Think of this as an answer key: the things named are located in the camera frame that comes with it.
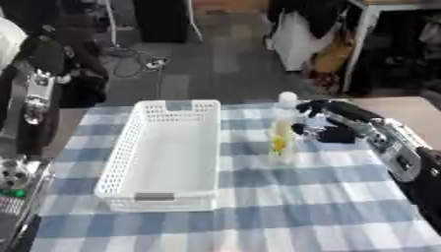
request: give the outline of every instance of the gray carpet floor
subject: gray carpet floor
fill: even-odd
[[[159,72],[131,75],[139,65],[133,59],[106,64],[111,72],[108,100],[101,106],[133,105],[143,99],[218,99],[221,103],[274,101],[283,91],[300,97],[319,97],[308,90],[296,74],[288,74],[274,51],[268,51],[262,36],[268,31],[258,14],[199,16],[204,42],[190,35],[185,44],[141,43],[136,31],[122,31],[118,41],[141,51],[143,58],[168,57]]]

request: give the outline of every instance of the table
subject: table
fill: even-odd
[[[222,107],[218,210],[113,213],[93,190],[129,111],[85,115],[52,166],[57,178],[32,251],[441,250],[441,238],[365,142],[298,139],[295,165],[269,166],[269,103]]]
[[[347,64],[343,91],[349,90],[352,72],[364,40],[374,30],[382,12],[441,9],[440,0],[348,0],[362,10],[355,33],[355,48]]]

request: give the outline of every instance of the wire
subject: wire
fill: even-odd
[[[139,75],[141,72],[155,72],[163,68],[166,64],[170,62],[170,59],[165,57],[149,56],[149,59],[143,59],[142,54],[148,52],[137,51],[134,49],[113,47],[109,48],[104,54],[110,59],[102,62],[102,64],[107,65],[111,62],[117,60],[112,72],[113,75],[126,79]],[[137,69],[130,74],[121,73],[120,68],[128,61],[134,61],[137,65]]]

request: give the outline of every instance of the black cable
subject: black cable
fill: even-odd
[[[113,62],[115,59],[117,60],[116,65],[113,67],[113,75],[121,78],[121,79],[126,79],[126,78],[131,78],[134,76],[139,75],[141,72],[146,71],[146,72],[154,72],[157,71],[159,69],[161,69],[166,63],[169,62],[169,59],[167,58],[163,58],[163,57],[153,57],[151,56],[151,62],[149,62],[148,60],[144,60],[142,57],[142,53],[140,51],[137,50],[133,50],[133,49],[126,49],[126,48],[111,48],[110,50],[108,50],[105,53],[108,57],[111,57],[112,59],[103,62],[104,65]],[[133,60],[137,65],[138,68],[130,74],[122,74],[121,72],[119,72],[119,68],[121,66],[124,65],[125,62],[127,62],[127,60]],[[163,60],[164,63],[161,64],[158,68],[149,68],[148,64],[149,63],[154,63],[154,61],[158,61],[158,60]]]

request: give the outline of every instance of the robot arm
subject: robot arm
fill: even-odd
[[[17,62],[26,63],[30,70],[25,74],[27,94],[19,116],[16,136],[18,155],[40,156],[56,130],[58,120],[58,93],[56,78],[64,68],[63,47],[47,36],[28,37],[23,31],[0,18],[0,68],[2,90],[1,123],[6,120],[14,79],[21,74]]]
[[[440,151],[432,150],[406,125],[344,101],[312,100],[297,109],[308,112],[310,117],[322,113],[335,125],[314,128],[294,124],[292,129],[297,134],[312,136],[322,143],[366,140],[409,200],[441,234]]]

